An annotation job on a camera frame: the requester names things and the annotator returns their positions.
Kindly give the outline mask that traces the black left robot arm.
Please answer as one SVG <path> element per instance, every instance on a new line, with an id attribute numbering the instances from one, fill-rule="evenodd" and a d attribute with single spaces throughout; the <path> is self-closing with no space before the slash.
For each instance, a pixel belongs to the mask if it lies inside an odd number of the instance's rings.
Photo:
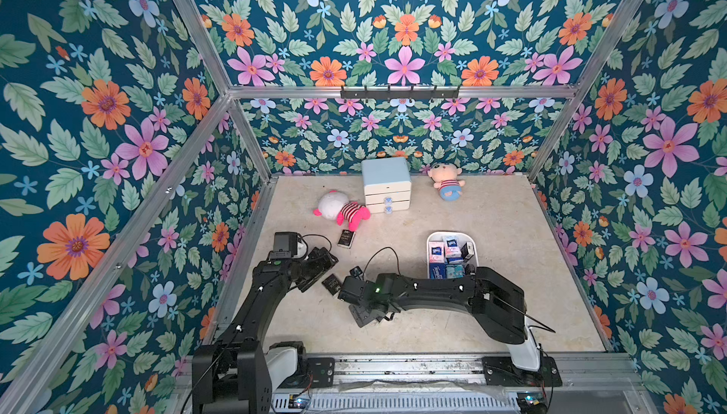
<path id="1" fill-rule="evenodd" d="M 300 341 L 280 342 L 268 352 L 263 344 L 288 293 L 305 292 L 337 264 L 328 247 L 310 249 L 303 235 L 276 233 L 274 249 L 254 267 L 251 289 L 234 319 L 195 353 L 185 405 L 193 413 L 269 413 L 279 387 L 297 383 L 305 392 L 331 387 L 334 359 L 309 359 Z"/>

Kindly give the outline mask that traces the pink tissue pack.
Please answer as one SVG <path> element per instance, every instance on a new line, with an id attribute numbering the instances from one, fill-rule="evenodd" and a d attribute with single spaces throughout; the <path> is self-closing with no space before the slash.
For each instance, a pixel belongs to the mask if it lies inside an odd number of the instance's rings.
<path id="1" fill-rule="evenodd" d="M 446 246 L 441 241 L 432 241 L 428 243 L 428 261 L 430 264 L 446 263 Z"/>

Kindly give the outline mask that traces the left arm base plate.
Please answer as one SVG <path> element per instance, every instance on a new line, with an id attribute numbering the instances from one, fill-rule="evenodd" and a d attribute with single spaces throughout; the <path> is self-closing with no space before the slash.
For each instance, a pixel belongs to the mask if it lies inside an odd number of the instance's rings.
<path id="1" fill-rule="evenodd" d="M 307 357 L 299 366 L 296 387 L 325 389 L 333 386 L 336 360 L 332 357 Z"/>

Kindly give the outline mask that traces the black packet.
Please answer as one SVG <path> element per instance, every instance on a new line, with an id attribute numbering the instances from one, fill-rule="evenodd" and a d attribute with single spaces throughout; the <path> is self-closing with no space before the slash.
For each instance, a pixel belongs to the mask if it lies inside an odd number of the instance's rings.
<path id="1" fill-rule="evenodd" d="M 475 257 L 475 247 L 473 242 L 466 242 L 461 248 L 460 248 L 461 258 L 468 262 L 471 260 L 471 258 Z"/>
<path id="2" fill-rule="evenodd" d="M 344 249 L 350 249 L 352 247 L 354 238 L 355 232 L 352 232 L 351 230 L 342 230 L 340 237 L 337 241 L 337 246 L 343 247 Z"/>

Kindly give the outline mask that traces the teal tissue pack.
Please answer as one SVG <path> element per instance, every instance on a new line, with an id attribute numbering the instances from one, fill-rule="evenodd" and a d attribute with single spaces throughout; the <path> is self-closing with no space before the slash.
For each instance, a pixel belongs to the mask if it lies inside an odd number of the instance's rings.
<path id="1" fill-rule="evenodd" d="M 463 266 L 462 264 L 450 264 L 446 266 L 447 279 L 462 278 L 465 276 L 465 274 L 465 266 Z"/>

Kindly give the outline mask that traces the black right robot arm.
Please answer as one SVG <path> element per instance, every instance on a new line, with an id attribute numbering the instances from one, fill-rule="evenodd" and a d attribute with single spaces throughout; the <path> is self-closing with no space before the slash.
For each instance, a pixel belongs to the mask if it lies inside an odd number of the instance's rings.
<path id="1" fill-rule="evenodd" d="M 533 319 L 526 313 L 524 291 L 492 268 L 479 266 L 457 279 L 381 273 L 374 281 L 365 281 L 348 276 L 338 299 L 349 304 L 361 328 L 416 309 L 469 314 L 489 338 L 507 346 L 516 369 L 541 370 L 541 351 L 529 330 Z"/>

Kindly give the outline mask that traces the white oval storage tray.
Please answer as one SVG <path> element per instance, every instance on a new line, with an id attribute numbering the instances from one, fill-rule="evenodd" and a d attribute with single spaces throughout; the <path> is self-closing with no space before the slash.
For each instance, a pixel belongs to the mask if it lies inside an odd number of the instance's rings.
<path id="1" fill-rule="evenodd" d="M 427 238 L 426 260 L 430 280 L 452 280 L 473 275 L 479 266 L 471 236 L 462 232 L 433 232 Z"/>

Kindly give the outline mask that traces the black packet mid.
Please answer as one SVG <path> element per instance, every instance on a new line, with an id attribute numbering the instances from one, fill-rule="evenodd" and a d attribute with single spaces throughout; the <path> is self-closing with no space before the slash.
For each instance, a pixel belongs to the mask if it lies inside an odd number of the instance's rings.
<path id="1" fill-rule="evenodd" d="M 342 282 L 335 274 L 329 275 L 323 282 L 322 285 L 329 291 L 331 296 L 336 296 L 342 288 Z"/>

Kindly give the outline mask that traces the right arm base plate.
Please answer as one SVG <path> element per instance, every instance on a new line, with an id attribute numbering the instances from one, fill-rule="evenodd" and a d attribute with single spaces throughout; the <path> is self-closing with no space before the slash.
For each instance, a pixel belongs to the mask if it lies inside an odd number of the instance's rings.
<path id="1" fill-rule="evenodd" d="M 539 370 L 521 370 L 509 357 L 486 356 L 481 359 L 488 385 L 503 387 L 559 388 L 562 386 L 560 370 L 553 357 L 541 358 Z"/>

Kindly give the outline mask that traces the white blue tissue pack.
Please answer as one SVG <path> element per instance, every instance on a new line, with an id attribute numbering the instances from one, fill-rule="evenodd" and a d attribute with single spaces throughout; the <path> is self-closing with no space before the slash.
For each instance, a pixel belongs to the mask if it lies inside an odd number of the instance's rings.
<path id="1" fill-rule="evenodd" d="M 461 259 L 460 245 L 458 241 L 450 236 L 444 240 L 445 244 L 445 257 L 447 260 Z"/>

